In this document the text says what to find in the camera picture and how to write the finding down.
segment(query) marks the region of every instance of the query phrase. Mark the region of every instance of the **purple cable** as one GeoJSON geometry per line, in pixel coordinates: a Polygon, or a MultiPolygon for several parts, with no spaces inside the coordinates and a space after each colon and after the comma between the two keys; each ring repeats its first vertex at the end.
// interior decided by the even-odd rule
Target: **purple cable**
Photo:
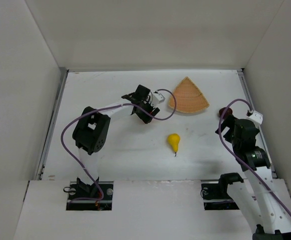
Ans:
{"type": "Polygon", "coordinates": [[[171,118],[175,112],[176,112],[176,109],[177,109],[177,100],[176,100],[176,97],[174,96],[174,94],[167,90],[167,89],[158,89],[157,90],[158,92],[159,91],[165,91],[165,92],[168,92],[169,94],[171,94],[171,96],[173,97],[174,99],[174,109],[172,111],[172,113],[166,117],[166,118],[157,118],[155,116],[152,116],[151,114],[149,114],[147,111],[145,111],[144,109],[142,109],[140,106],[136,105],[136,104],[133,104],[133,103],[124,103],[124,104],[120,104],[120,105],[115,105],[115,106],[109,106],[109,107],[104,107],[104,108],[100,108],[100,109],[95,109],[93,111],[90,111],[90,112],[87,112],[79,117],[77,117],[76,119],[72,120],[67,126],[65,126],[65,128],[62,130],[62,133],[61,133],[61,144],[63,146],[63,148],[67,151],[68,154],[70,154],[71,157],[74,158],[74,160],[77,161],[77,163],[82,167],[83,171],[86,173],[86,175],[92,180],[92,182],[95,184],[95,186],[98,188],[98,190],[100,191],[101,193],[101,197],[100,198],[89,198],[89,197],[78,197],[78,198],[75,198],[75,199],[72,199],[70,202],[68,202],[68,204],[72,203],[73,201],[75,200],[91,200],[91,201],[100,201],[104,198],[105,194],[104,192],[102,191],[100,185],[97,183],[97,181],[90,175],[90,173],[88,172],[88,170],[86,169],[86,166],[80,161],[79,158],[77,158],[70,150],[69,148],[66,146],[65,144],[65,140],[64,140],[64,136],[65,136],[65,132],[67,131],[67,129],[72,125],[74,124],[75,122],[79,121],[80,119],[83,119],[87,116],[90,116],[92,114],[95,114],[97,112],[100,112],[100,111],[105,111],[105,110],[111,110],[111,109],[117,109],[117,108],[121,108],[123,106],[134,106],[136,108],[138,108],[139,110],[141,110],[142,112],[144,112],[146,115],[148,115],[149,117],[155,119],[155,120],[159,120],[159,121],[165,121],[165,120],[168,120],[169,118],[171,118]]]}
{"type": "Polygon", "coordinates": [[[252,111],[252,106],[251,104],[244,100],[244,99],[235,99],[232,102],[229,103],[228,106],[225,107],[225,109],[223,110],[221,116],[220,116],[220,120],[219,120],[219,127],[218,127],[218,133],[219,133],[219,137],[221,140],[221,143],[223,144],[223,146],[225,147],[225,149],[232,155],[235,157],[235,159],[238,161],[238,163],[240,163],[241,165],[245,166],[249,171],[251,171],[253,173],[253,175],[262,183],[262,185],[265,187],[266,190],[268,190],[270,192],[270,194],[273,196],[273,198],[281,205],[281,207],[287,212],[287,214],[291,217],[291,211],[287,208],[287,206],[277,197],[277,195],[271,190],[271,188],[267,185],[267,183],[248,165],[246,164],[240,157],[238,157],[233,151],[231,151],[230,148],[228,148],[228,146],[226,145],[226,143],[224,142],[222,135],[221,135],[221,123],[222,123],[222,119],[225,117],[226,112],[228,111],[228,109],[231,107],[232,104],[234,104],[235,102],[244,102],[246,103],[250,110],[252,111]]]}

